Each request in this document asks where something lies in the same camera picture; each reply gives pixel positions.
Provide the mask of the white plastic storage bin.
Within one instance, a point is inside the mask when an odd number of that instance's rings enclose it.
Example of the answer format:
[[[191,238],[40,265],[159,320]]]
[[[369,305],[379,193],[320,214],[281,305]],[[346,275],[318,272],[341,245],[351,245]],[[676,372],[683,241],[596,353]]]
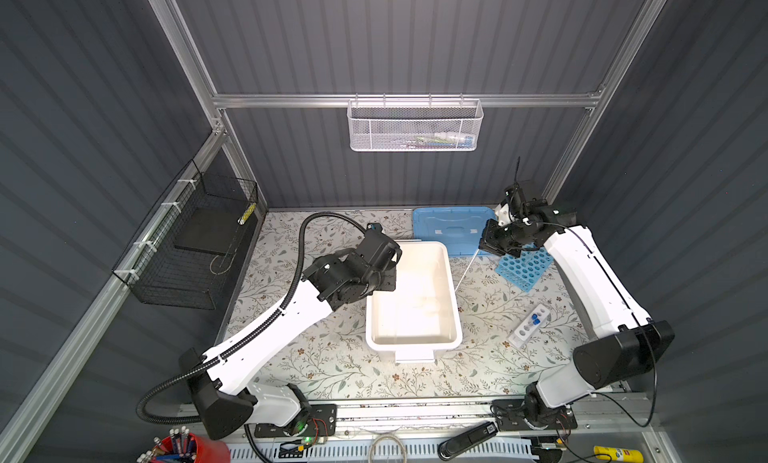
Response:
[[[436,241],[399,246],[395,289],[367,297],[366,343],[396,363],[433,363],[463,340],[447,248]]]

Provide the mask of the white small tube rack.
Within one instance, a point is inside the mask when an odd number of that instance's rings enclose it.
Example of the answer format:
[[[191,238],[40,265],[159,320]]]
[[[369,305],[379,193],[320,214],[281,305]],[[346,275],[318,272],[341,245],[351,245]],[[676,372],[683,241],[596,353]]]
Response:
[[[533,314],[537,314],[541,323],[538,326],[533,326],[530,323],[530,318]],[[551,310],[543,305],[539,304],[535,306],[528,315],[522,320],[522,322],[510,333],[509,341],[516,348],[523,348],[532,336],[542,327],[544,327],[551,320]]]

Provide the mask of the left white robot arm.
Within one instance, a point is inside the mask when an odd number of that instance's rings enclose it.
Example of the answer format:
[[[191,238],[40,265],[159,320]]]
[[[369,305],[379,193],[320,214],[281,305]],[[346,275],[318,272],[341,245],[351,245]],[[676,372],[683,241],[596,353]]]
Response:
[[[258,383],[257,373],[306,329],[346,304],[376,292],[396,288],[400,245],[378,223],[361,225],[336,217],[357,229],[362,238],[355,247],[343,248],[305,262],[309,224],[331,217],[316,212],[306,217],[298,232],[298,253],[287,293],[241,331],[202,354],[190,350],[180,360],[182,372],[148,390],[135,413],[144,422],[159,425],[200,423],[209,438],[222,439],[249,425],[270,425],[293,436],[304,431],[311,405],[294,384]],[[155,414],[149,403],[160,393],[185,384],[196,413],[193,416]]]

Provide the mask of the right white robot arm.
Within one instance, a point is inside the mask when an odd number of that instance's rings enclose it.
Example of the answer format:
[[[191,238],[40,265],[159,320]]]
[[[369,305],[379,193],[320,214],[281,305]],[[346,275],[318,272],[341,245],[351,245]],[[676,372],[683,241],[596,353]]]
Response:
[[[591,338],[573,350],[568,363],[543,372],[527,387],[520,411],[530,427],[546,429],[573,402],[657,370],[674,330],[668,322],[653,319],[632,297],[575,210],[529,199],[515,182],[494,213],[479,250],[520,257],[545,249]]]

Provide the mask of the blue test tube rack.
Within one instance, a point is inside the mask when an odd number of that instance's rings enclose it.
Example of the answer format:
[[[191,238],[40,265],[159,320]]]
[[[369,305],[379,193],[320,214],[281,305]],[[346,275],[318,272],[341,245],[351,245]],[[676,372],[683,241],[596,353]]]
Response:
[[[553,261],[552,256],[544,248],[529,245],[523,248],[518,257],[503,256],[495,272],[522,292],[529,292]]]

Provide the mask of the blue plastic bin lid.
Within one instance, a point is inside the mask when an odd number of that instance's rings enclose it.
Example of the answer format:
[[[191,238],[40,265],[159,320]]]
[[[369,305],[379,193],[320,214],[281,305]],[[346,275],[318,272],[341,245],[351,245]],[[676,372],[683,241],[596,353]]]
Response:
[[[416,208],[412,217],[414,238],[442,243],[451,258],[473,256],[487,221],[496,219],[486,206]]]

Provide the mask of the yellow brush in basket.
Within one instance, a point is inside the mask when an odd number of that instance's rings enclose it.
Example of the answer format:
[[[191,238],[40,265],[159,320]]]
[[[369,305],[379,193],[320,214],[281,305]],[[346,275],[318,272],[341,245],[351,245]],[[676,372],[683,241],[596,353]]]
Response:
[[[250,218],[250,216],[254,213],[257,206],[258,206],[257,203],[251,203],[238,219],[238,224],[244,225],[247,222],[247,220]]]

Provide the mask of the black handheld device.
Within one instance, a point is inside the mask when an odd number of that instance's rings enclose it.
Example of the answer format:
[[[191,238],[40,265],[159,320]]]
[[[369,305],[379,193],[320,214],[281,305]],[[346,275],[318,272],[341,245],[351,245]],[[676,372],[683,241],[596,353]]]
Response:
[[[495,422],[486,421],[455,435],[437,447],[437,455],[441,461],[450,461],[457,456],[485,443],[498,434],[499,428]]]

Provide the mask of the yellow bottle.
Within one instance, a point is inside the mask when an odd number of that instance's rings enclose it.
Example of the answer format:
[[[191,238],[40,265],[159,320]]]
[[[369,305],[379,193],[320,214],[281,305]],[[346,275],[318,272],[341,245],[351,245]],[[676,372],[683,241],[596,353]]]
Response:
[[[635,449],[594,446],[593,456],[598,461],[605,462],[623,462],[623,463],[644,463],[645,457]]]

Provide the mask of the red pen cup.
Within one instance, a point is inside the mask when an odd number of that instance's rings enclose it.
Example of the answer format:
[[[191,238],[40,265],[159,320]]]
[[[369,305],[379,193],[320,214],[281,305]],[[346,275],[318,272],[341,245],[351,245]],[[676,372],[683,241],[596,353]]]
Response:
[[[228,446],[192,433],[169,435],[163,439],[154,438],[154,446],[142,453],[136,461],[145,462],[192,462],[230,463]]]

